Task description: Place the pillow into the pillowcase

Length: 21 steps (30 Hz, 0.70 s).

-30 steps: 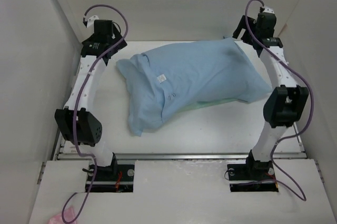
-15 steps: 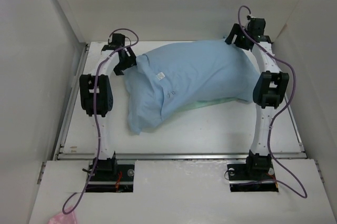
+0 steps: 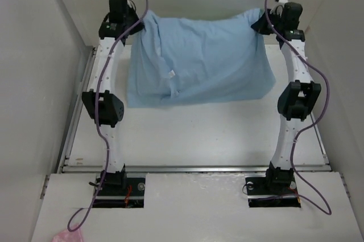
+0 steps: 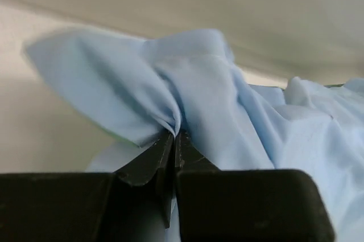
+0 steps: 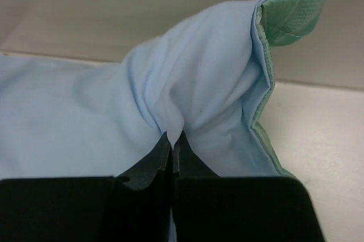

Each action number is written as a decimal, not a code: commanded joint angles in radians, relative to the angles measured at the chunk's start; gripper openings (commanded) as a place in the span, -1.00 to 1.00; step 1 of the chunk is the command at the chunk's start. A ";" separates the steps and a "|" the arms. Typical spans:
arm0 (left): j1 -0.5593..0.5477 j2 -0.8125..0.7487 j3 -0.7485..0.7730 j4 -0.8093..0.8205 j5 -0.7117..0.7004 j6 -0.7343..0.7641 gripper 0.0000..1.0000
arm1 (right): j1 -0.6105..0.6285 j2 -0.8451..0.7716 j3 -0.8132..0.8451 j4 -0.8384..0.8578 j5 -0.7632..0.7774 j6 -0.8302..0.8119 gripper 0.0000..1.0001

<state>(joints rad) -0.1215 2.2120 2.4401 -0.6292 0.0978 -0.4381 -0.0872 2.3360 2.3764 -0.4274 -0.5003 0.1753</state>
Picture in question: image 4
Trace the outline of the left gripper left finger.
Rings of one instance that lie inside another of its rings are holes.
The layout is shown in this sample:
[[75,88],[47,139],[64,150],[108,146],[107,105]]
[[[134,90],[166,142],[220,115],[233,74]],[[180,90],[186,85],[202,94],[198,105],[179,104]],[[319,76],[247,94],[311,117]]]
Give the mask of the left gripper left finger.
[[173,142],[169,132],[115,172],[113,235],[117,241],[164,241],[173,195]]

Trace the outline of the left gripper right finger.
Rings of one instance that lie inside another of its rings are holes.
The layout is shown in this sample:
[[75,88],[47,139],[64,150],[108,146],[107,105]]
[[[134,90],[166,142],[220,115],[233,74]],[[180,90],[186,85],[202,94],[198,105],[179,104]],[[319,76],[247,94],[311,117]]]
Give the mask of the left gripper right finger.
[[219,172],[193,145],[187,131],[175,139],[175,190],[181,241],[208,241],[212,192],[211,178]]

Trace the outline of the light blue pillowcase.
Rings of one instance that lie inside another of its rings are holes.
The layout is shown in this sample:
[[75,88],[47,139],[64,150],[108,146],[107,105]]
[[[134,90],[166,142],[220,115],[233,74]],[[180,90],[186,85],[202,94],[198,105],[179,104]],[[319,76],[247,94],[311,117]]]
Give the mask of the light blue pillowcase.
[[89,172],[112,172],[160,132],[188,131],[222,170],[294,168],[318,185],[338,241],[363,240],[363,79],[250,85],[217,30],[157,40],[56,31],[27,44],[41,78],[118,138]]

